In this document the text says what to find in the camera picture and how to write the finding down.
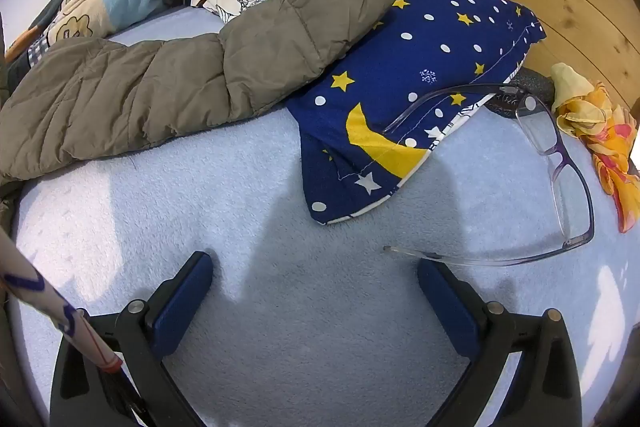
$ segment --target metal screw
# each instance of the metal screw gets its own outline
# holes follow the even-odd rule
[[[553,320],[553,322],[560,322],[560,319],[562,318],[562,314],[555,308],[551,308],[548,312],[546,312],[546,314],[551,320]]]
[[[145,308],[145,301],[136,300],[131,301],[127,306],[127,311],[129,313],[140,313]]]
[[[494,315],[500,315],[504,311],[504,306],[498,301],[487,302],[486,308]]]

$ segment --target blue gripper pad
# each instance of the blue gripper pad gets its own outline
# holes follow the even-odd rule
[[[471,301],[467,304],[480,307],[484,302],[468,283],[456,279],[446,266],[438,267],[436,264],[426,259],[420,260],[418,283],[456,352],[473,361],[480,352],[482,325],[478,324],[478,316],[474,317],[463,299]]]
[[[151,331],[151,352],[158,360],[177,349],[212,280],[210,256],[194,252],[178,274],[158,286],[148,300],[145,322]]]

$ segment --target navy fabric with stars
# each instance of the navy fabric with stars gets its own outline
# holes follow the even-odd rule
[[[428,92],[510,80],[545,36],[535,15],[509,0],[397,0],[346,57],[287,100],[312,217],[341,221],[393,195],[486,100],[439,97],[393,133],[383,129]]]

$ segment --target yellow crescent moon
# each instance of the yellow crescent moon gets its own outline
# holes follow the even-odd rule
[[[370,130],[360,104],[351,109],[346,126],[350,144],[360,147],[374,162],[400,179],[406,178],[427,152],[427,149],[394,143]]]

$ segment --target white star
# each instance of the white star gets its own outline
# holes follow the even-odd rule
[[[425,129],[424,131],[428,134],[429,138],[437,138],[441,134],[438,126],[434,127],[433,129]]]
[[[364,178],[358,174],[358,178],[359,179],[355,182],[355,184],[364,187],[367,190],[369,196],[371,195],[372,190],[378,190],[379,188],[382,188],[375,181],[373,181],[373,172],[370,172],[369,174],[364,176]]]

